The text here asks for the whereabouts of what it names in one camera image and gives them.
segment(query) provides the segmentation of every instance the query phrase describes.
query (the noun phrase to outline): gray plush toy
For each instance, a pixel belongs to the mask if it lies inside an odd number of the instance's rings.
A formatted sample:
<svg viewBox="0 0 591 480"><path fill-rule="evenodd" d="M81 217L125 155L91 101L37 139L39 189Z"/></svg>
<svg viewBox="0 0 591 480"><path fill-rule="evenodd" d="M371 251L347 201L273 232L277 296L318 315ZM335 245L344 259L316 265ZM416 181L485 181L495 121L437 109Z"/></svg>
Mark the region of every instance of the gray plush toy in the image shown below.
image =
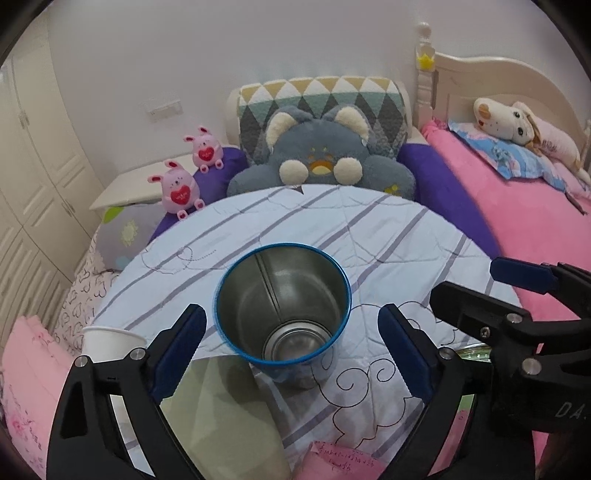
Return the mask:
<svg viewBox="0 0 591 480"><path fill-rule="evenodd" d="M340 105L315 119L293 106L269 120L267 161L236 175L228 196L303 183L354 185L414 199L415 179L404 165L372 155L373 132L363 113Z"/></svg>

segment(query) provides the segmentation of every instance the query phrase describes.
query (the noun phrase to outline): pink bunny plush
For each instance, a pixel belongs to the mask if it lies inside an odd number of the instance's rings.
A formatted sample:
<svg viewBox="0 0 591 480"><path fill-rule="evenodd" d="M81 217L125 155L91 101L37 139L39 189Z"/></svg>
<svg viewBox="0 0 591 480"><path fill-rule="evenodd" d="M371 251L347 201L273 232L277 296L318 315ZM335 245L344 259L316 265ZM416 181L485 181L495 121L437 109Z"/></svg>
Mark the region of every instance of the pink bunny plush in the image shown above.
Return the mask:
<svg viewBox="0 0 591 480"><path fill-rule="evenodd" d="M214 165L223 168L222 145L203 125L199 127L199 136L187 135L185 142L193 142L193 163L201 171L207 173Z"/></svg>
<svg viewBox="0 0 591 480"><path fill-rule="evenodd" d="M170 170L164 175L152 175L148 182L162 185L162 205L168 213L176 213L179 220L187 218L187 209L195 206L197 210L205 207L199 198L199 185L193 176L180 163L174 160L164 162Z"/></svg>

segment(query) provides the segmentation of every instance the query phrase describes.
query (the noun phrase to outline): yellow crown decoration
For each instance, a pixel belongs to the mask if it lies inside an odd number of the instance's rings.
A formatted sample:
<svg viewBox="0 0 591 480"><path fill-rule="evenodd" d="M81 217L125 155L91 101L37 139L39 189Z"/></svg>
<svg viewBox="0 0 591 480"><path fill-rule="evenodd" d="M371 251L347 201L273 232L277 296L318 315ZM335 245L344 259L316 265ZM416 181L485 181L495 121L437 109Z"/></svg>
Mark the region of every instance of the yellow crown decoration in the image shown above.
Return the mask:
<svg viewBox="0 0 591 480"><path fill-rule="evenodd" d="M420 57L417 56L417 65L421 70L433 70L435 58L423 53Z"/></svg>

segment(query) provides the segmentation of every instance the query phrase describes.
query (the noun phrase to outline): wardrobe door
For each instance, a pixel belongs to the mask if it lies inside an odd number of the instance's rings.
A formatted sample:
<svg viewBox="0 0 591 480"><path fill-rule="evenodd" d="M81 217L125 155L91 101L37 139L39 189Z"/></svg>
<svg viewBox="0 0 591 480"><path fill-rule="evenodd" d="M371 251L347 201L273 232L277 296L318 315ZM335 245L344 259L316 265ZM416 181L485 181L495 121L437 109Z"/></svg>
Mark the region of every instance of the wardrobe door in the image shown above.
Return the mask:
<svg viewBox="0 0 591 480"><path fill-rule="evenodd" d="M70 281L74 281L76 267L90 245L90 237L62 198L54 192L24 227L51 262Z"/></svg>
<svg viewBox="0 0 591 480"><path fill-rule="evenodd" d="M21 224L18 223L4 196L0 194L0 262L6 256L21 228Z"/></svg>
<svg viewBox="0 0 591 480"><path fill-rule="evenodd" d="M15 296L8 317L17 319L22 315L26 317L39 315L40 320L43 321L40 307L56 272L56 266L43 253L37 252ZM9 333L4 331L2 343L6 343Z"/></svg>
<svg viewBox="0 0 591 480"><path fill-rule="evenodd" d="M19 298L18 292L27 275L30 266L33 264L39 249L21 230L14 242L0 262L0 342L1 346L6 345L6 339L12 331L12 325L16 317L11 317L15 301Z"/></svg>
<svg viewBox="0 0 591 480"><path fill-rule="evenodd" d="M83 153L61 101L49 44L37 41L13 57L14 80L33 144L55 184L81 163Z"/></svg>
<svg viewBox="0 0 591 480"><path fill-rule="evenodd" d="M41 323L50 333L53 332L61 313L61 307L66 301L66 296L71 287L72 282L61 272L57 272L41 302L41 307L39 308Z"/></svg>
<svg viewBox="0 0 591 480"><path fill-rule="evenodd" d="M100 219L89 207L104 188L68 117L47 40L32 40L15 54L12 62L19 105L35 149L60 195L92 235Z"/></svg>
<svg viewBox="0 0 591 480"><path fill-rule="evenodd" d="M98 213L90 210L103 191L102 185L94 180L94 172L79 164L57 185L57 191L90 236L95 234L101 220Z"/></svg>
<svg viewBox="0 0 591 480"><path fill-rule="evenodd" d="M0 70L0 190L22 223L42 204L53 185L19 118L10 62Z"/></svg>

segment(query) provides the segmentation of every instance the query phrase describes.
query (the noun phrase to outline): white dog plush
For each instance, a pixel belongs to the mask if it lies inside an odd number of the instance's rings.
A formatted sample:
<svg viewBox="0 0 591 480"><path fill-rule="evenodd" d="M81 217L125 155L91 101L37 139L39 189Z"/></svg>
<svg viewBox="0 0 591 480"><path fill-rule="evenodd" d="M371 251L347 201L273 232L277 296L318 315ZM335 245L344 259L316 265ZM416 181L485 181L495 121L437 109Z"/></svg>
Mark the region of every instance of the white dog plush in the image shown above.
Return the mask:
<svg viewBox="0 0 591 480"><path fill-rule="evenodd" d="M560 128L535 116L523 102L503 105L489 98L474 102L474 115L487 134L528 148L562 162L575 176L591 186L591 177L583 169L576 143Z"/></svg>

